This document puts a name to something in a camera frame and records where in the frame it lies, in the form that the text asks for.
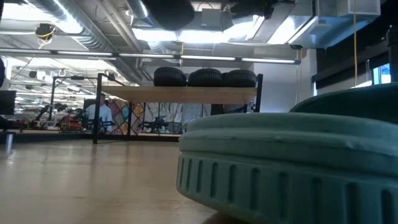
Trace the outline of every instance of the exposed ductwork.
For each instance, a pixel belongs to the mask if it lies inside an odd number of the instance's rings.
[[[66,33],[80,34],[72,37],[89,51],[117,52],[116,48],[94,25],[91,19],[72,0],[25,0],[44,13],[54,17],[56,25]],[[140,84],[142,76],[123,59],[111,62],[129,82]]]
[[[141,0],[126,0],[126,3],[134,18],[144,19],[148,16],[148,10]]]
[[[167,55],[177,54],[177,52],[167,49],[166,46],[161,41],[155,41],[155,42],[150,41],[150,42],[148,42],[148,46],[150,48],[151,53],[167,54]],[[180,60],[178,60],[178,59],[164,59],[164,60],[180,65]]]

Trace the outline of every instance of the person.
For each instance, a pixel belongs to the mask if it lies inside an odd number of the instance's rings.
[[[94,119],[95,117],[95,103],[86,108],[88,119]],[[101,94],[101,98],[99,99],[99,118],[102,119],[102,122],[112,121],[112,111],[111,108],[106,106],[105,104],[105,94]],[[106,131],[111,131],[112,126],[105,126]]]

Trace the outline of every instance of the fluorescent light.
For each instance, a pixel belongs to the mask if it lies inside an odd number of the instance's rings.
[[[112,56],[112,53],[102,53],[102,52],[72,52],[72,51],[58,51],[58,54],[64,55],[81,55],[81,56]]]
[[[88,60],[116,60],[116,57],[87,57]]]
[[[38,70],[38,71],[37,71],[36,78],[37,78],[38,80],[44,80],[44,77],[45,77],[45,71],[44,71],[44,70]]]
[[[81,90],[85,91],[86,93],[91,93],[92,95],[95,95],[95,93],[93,93],[92,91],[88,91],[88,90],[85,90],[85,89],[81,89]]]
[[[137,39],[148,42],[177,40],[177,35],[174,31],[154,29],[133,29],[132,31]]]
[[[214,57],[214,56],[195,56],[195,55],[181,55],[181,59],[201,59],[201,60],[235,61],[235,58],[234,58],[234,57]]]
[[[295,64],[295,60],[269,59],[269,58],[242,58],[242,62],[258,62],[258,63],[289,63]]]
[[[59,83],[65,84],[65,85],[70,85],[70,83],[68,83],[66,81],[59,80],[59,79],[57,79],[56,82],[59,82]]]
[[[20,54],[50,54],[49,50],[34,50],[34,49],[5,49],[0,48],[2,53],[20,53]]]
[[[314,24],[317,21],[317,17],[312,18],[312,20],[305,25],[302,29],[300,29],[300,31],[298,31],[292,38],[290,38],[290,40],[288,40],[287,42],[289,44],[293,43],[295,40],[297,40],[297,38],[299,38],[305,31],[307,31],[312,24]]]
[[[178,39],[191,44],[217,44],[227,41],[221,31],[206,30],[184,30]]]
[[[80,88],[75,87],[75,86],[68,86],[67,88],[70,90],[73,90],[73,91],[80,91]]]
[[[139,57],[139,58],[174,58],[174,55],[161,54],[119,54],[120,57]]]

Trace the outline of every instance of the ceiling light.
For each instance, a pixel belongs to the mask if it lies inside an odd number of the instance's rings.
[[[177,40],[177,35],[174,31],[156,29],[133,29],[132,31],[137,39],[148,42]]]
[[[287,63],[296,64],[296,60],[282,60],[282,59],[269,59],[269,58],[242,58],[242,62],[258,62],[258,63]]]
[[[59,82],[60,84],[70,85],[70,83],[59,79],[57,79],[56,82]]]
[[[38,70],[37,71],[37,79],[38,80],[44,80],[44,77],[45,77],[45,71],[44,70]]]
[[[79,55],[79,56],[112,56],[112,53],[102,53],[102,52],[73,52],[73,51],[58,51],[58,54],[64,55]]]
[[[181,55],[181,59],[235,61],[234,57],[214,57],[214,56],[195,56],[195,55]]]
[[[206,30],[184,30],[178,40],[191,44],[217,44],[227,41],[221,31]]]
[[[292,38],[290,38],[290,40],[288,40],[287,42],[289,44],[292,44],[295,40],[297,40],[297,38],[299,38],[305,31],[307,31],[312,24],[314,24],[317,21],[317,17],[314,17],[311,19],[310,22],[308,22],[307,25],[305,25],[303,28],[300,29],[300,31],[298,31]]]
[[[93,93],[92,91],[88,91],[88,90],[85,90],[85,89],[81,89],[81,90],[85,91],[86,93],[91,93],[92,95],[95,95],[95,93]]]
[[[116,57],[87,57],[88,60],[116,60]]]
[[[120,57],[138,57],[138,58],[174,58],[174,55],[161,55],[161,54],[119,54]]]
[[[73,91],[80,91],[80,88],[75,87],[75,86],[68,86],[67,88],[70,90],[73,90]]]

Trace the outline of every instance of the wooden tabletop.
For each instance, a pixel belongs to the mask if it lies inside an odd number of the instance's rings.
[[[102,86],[102,91],[130,102],[248,104],[256,88]]]

